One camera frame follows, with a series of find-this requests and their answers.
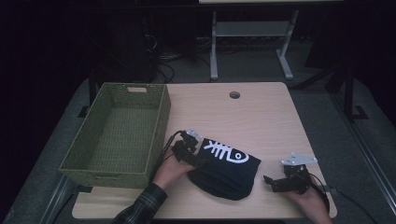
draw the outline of wooden table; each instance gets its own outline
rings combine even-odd
[[[186,176],[168,190],[155,218],[293,218],[304,215],[280,193],[273,193],[262,176],[284,178],[281,160],[291,152],[314,157],[289,91],[283,83],[206,83],[168,85],[172,102],[166,137],[194,129],[204,137],[235,147],[262,160],[251,194],[240,201],[214,197]],[[230,92],[240,98],[233,99]],[[317,163],[310,173],[325,184]],[[113,218],[131,205],[142,189],[95,187],[80,193],[75,218]],[[331,217],[336,216],[332,197]]]

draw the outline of plaid shirt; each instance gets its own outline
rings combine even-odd
[[[122,210],[111,223],[149,224],[167,197],[163,189],[151,183],[134,204]]]

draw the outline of hand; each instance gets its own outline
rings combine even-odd
[[[158,185],[162,189],[166,189],[175,183],[182,175],[188,171],[195,169],[192,165],[184,162],[178,162],[175,155],[173,154],[172,148],[166,150],[163,156],[163,164],[155,174],[153,183]]]
[[[311,178],[314,184],[317,184],[314,178]],[[304,194],[295,192],[284,192],[284,194],[297,203],[304,214],[316,224],[331,224],[332,219],[327,213],[327,208],[320,195],[311,187]]]

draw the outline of green wicker basket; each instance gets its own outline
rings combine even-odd
[[[83,186],[145,188],[170,107],[166,85],[103,84],[60,171]]]

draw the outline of fish skeleton print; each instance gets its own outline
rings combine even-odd
[[[223,145],[222,143],[208,140],[208,145],[204,146],[204,149],[210,149],[212,148],[211,153],[215,153],[215,158],[219,158],[220,160],[223,159],[224,154],[227,153],[227,161],[233,162],[233,163],[244,163],[248,161],[249,155],[246,154],[245,152],[241,152],[235,148],[227,147]]]

